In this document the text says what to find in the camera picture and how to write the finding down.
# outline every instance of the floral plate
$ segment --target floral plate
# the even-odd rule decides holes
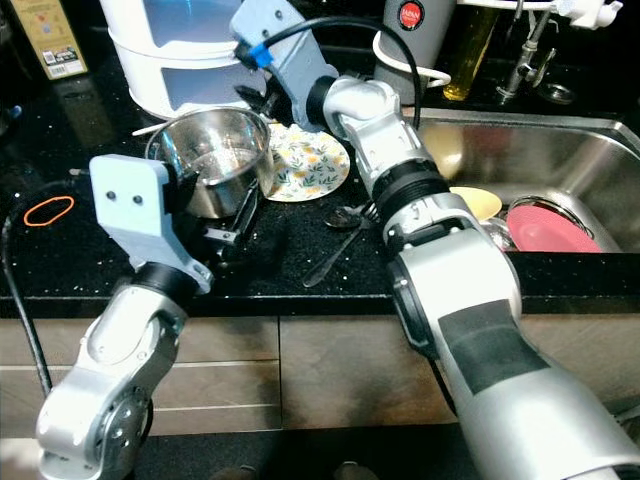
[[[333,192],[349,175],[349,155],[331,135],[304,132],[295,124],[269,127],[275,167],[269,200],[314,200]]]

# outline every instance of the cardboard box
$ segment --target cardboard box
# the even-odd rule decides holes
[[[11,0],[11,4],[49,80],[87,71],[59,0]]]

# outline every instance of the black cable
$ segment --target black cable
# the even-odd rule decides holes
[[[440,373],[438,364],[431,357],[427,357],[427,360],[429,361],[429,366],[431,367],[433,376],[436,377],[436,383],[438,384],[438,387],[440,387],[440,392],[442,392],[444,401],[447,402],[447,406],[449,407],[449,410],[451,410],[451,413],[453,413],[457,417],[458,412],[456,411],[456,405],[453,403],[453,397],[451,396],[451,392],[449,392],[447,384],[444,383],[444,378],[442,378],[442,374]]]
[[[145,420],[144,428],[142,429],[142,434],[140,435],[140,445],[144,444],[149,437],[149,432],[151,431],[151,424],[153,423],[153,400],[150,398],[147,403],[147,418]]]
[[[16,308],[18,309],[20,322],[22,323],[25,335],[27,336],[29,348],[31,349],[31,355],[33,356],[33,360],[36,364],[40,386],[42,387],[42,392],[44,393],[45,397],[47,397],[49,395],[49,392],[51,391],[51,375],[49,374],[49,367],[47,366],[47,360],[44,357],[44,352],[42,351],[42,345],[40,344],[40,339],[38,338],[36,326],[24,306],[22,294],[20,293],[18,284],[16,283],[15,277],[13,276],[13,265],[11,263],[11,231],[14,225],[13,222],[17,218],[20,218],[22,212],[26,210],[28,202],[34,201],[36,195],[40,195],[45,189],[49,189],[52,187],[62,187],[64,189],[69,189],[72,188],[74,184],[75,180],[56,180],[54,182],[49,182],[43,185],[36,192],[33,192],[29,195],[24,195],[21,201],[15,203],[9,213],[7,213],[7,217],[5,218],[4,225],[2,227],[2,234],[0,236],[2,271],[5,278],[7,279],[7,285],[9,286],[9,291],[11,292],[11,296],[13,297],[13,301],[15,302]]]
[[[285,28],[281,32],[276,33],[275,35],[267,38],[263,45],[266,48],[278,43],[285,38],[288,38],[292,35],[295,35],[300,32],[304,32],[306,30],[311,30],[314,28],[324,28],[324,27],[339,27],[339,26],[349,26],[349,27],[361,27],[368,28],[369,30],[381,31],[386,33],[391,37],[391,39],[398,45],[402,54],[404,55],[409,67],[411,68],[411,78],[413,80],[413,100],[414,100],[414,112],[413,112],[413,128],[418,130],[420,128],[420,75],[418,74],[418,66],[416,65],[416,61],[413,58],[413,54],[411,50],[405,43],[405,41],[394,32],[391,28],[386,25],[376,22],[374,20],[368,20],[360,17],[321,17],[321,18],[313,18],[311,20],[306,20],[304,22],[298,23],[297,25],[293,25],[289,28]]]
[[[24,307],[20,289],[18,288],[15,278],[13,277],[10,248],[11,228],[13,227],[12,217],[13,215],[9,213],[4,221],[4,226],[2,227],[2,270],[4,272],[4,276],[7,279],[7,284],[9,285],[11,296],[13,297],[16,307],[18,308],[18,313],[20,314],[22,327],[24,328],[24,332],[27,336],[29,347],[31,348],[31,354],[33,355],[33,360],[36,364],[36,370],[38,371],[38,378],[40,379],[42,393],[44,393],[44,396],[47,397],[49,395],[49,392],[51,391],[51,376],[49,375],[47,360],[44,358],[44,352],[42,351],[42,345],[40,344],[40,339],[38,338],[36,326],[33,324],[33,320]]]

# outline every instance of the yellow bottle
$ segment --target yellow bottle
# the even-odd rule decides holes
[[[444,96],[456,101],[462,101],[469,95],[500,13],[497,8],[464,8],[469,9],[467,28],[455,49],[450,70],[451,83],[444,87]]]

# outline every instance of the spoon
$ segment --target spoon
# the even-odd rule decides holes
[[[359,224],[358,228],[354,230],[351,235],[347,237],[347,239],[342,242],[340,248],[332,254],[330,257],[323,258],[318,263],[316,263],[311,270],[307,272],[307,274],[302,279],[302,284],[307,287],[315,287],[319,284],[327,274],[331,271],[333,264],[340,258],[342,252],[346,250],[346,248],[353,243],[353,241],[358,238],[360,233],[369,228],[372,228],[375,225],[375,221],[377,221],[377,212],[376,207],[373,202],[367,203],[367,208],[364,212],[358,214]]]
[[[324,218],[325,225],[337,230],[350,230],[360,225],[362,217],[360,212],[364,205],[359,207],[349,207],[343,205],[336,207]]]

